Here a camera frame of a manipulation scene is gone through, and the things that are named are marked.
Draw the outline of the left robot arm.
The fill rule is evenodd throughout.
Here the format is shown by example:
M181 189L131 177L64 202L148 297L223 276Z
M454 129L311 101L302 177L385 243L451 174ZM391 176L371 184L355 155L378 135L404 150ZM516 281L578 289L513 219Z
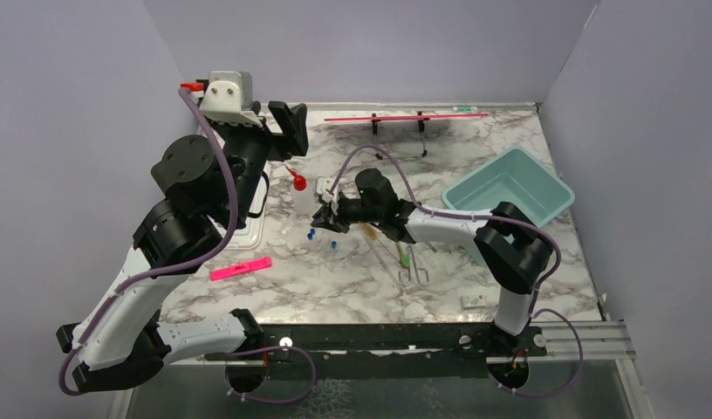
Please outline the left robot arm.
M160 309L245 225L266 163L306 155L307 107L270 102L279 127L272 132L262 115L246 126L210 118L193 100L188 106L201 132L172 142L152 167L164 197L134 232L118 276L85 320L57 330L66 356L58 385L67 395L135 388L179 360L229 352L246 359L262 346L263 330L246 309L178 324L160 322Z

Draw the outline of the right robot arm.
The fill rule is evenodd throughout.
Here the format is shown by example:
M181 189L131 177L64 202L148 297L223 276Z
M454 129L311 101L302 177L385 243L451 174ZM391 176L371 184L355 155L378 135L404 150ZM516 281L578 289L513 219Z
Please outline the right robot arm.
M551 240L514 204L460 211L424 207L400 199L392 183L376 168L360 171L358 195L339 192L334 180L318 179L320 207L312 227L347 233L354 224L369 224L386 238L405 244L452 244L479 255L500 286L489 343L499 354L513 354L524 344L531 320L534 288L554 250Z

